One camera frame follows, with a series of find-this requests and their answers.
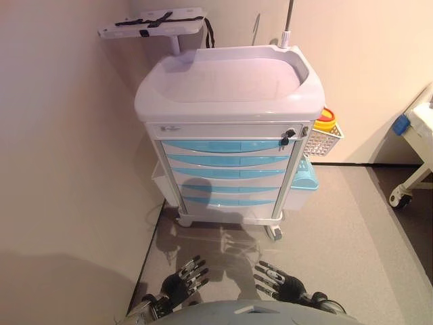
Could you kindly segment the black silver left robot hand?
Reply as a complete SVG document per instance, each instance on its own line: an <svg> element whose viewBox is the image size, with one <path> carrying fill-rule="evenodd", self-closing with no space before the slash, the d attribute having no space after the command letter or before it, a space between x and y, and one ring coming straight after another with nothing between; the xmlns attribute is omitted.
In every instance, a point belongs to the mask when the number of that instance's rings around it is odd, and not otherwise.
<svg viewBox="0 0 433 325"><path fill-rule="evenodd" d="M206 261L196 255L163 281L160 293L168 299L172 308L182 304L208 283L209 279L205 277L208 268L205 264Z"/></svg>

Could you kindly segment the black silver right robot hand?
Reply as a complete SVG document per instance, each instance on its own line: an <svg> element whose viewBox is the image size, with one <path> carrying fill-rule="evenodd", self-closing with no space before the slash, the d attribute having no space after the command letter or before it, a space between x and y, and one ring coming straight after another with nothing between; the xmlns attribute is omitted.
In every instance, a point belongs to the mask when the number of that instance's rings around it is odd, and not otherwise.
<svg viewBox="0 0 433 325"><path fill-rule="evenodd" d="M257 291L265 293L276 301L303 304L309 301L304 284L278 267L259 261L254 266Z"/></svg>

